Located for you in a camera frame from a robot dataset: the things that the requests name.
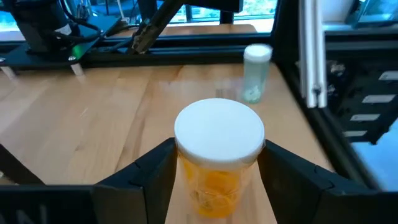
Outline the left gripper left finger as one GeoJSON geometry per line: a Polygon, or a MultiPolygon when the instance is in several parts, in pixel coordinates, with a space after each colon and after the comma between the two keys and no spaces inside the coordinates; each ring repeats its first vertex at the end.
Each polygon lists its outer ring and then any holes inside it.
{"type": "Polygon", "coordinates": [[[176,170],[168,138],[93,185],[0,185],[0,224],[164,224],[176,170]]]}

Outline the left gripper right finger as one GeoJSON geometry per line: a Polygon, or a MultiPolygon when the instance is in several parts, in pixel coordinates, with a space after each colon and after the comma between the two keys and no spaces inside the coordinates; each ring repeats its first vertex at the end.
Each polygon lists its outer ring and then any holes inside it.
{"type": "Polygon", "coordinates": [[[269,140],[257,163],[278,224],[398,224],[398,192],[369,189],[269,140]]]}

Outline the orange pill bottle white cap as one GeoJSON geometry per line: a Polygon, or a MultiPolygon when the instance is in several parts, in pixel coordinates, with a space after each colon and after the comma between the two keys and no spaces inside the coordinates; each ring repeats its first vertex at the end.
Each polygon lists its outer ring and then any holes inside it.
{"type": "Polygon", "coordinates": [[[240,102],[208,98],[181,110],[174,134],[194,209],[211,218],[232,214],[265,145],[261,118],[240,102]]]}

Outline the green pill vial white cap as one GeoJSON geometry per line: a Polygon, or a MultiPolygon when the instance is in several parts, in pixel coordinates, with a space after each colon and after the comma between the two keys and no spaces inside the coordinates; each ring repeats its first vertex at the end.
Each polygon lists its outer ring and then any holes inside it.
{"type": "Polygon", "coordinates": [[[266,44],[251,44],[244,49],[242,98],[247,103],[258,103],[262,98],[272,51],[272,47],[266,44]]]}

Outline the clear acrylic tray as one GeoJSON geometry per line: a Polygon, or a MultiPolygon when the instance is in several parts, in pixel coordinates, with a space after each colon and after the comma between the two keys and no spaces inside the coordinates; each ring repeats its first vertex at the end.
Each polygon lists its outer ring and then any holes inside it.
{"type": "Polygon", "coordinates": [[[0,171],[16,184],[44,185],[40,178],[13,156],[2,144],[0,144],[0,171]]]}

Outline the silver aluminium bracket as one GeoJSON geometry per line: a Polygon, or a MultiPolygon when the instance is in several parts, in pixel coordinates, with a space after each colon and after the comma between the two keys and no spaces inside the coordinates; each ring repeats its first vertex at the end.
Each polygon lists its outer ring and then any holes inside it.
{"type": "Polygon", "coordinates": [[[300,92],[308,108],[327,106],[325,32],[321,0],[299,0],[300,92]]]}

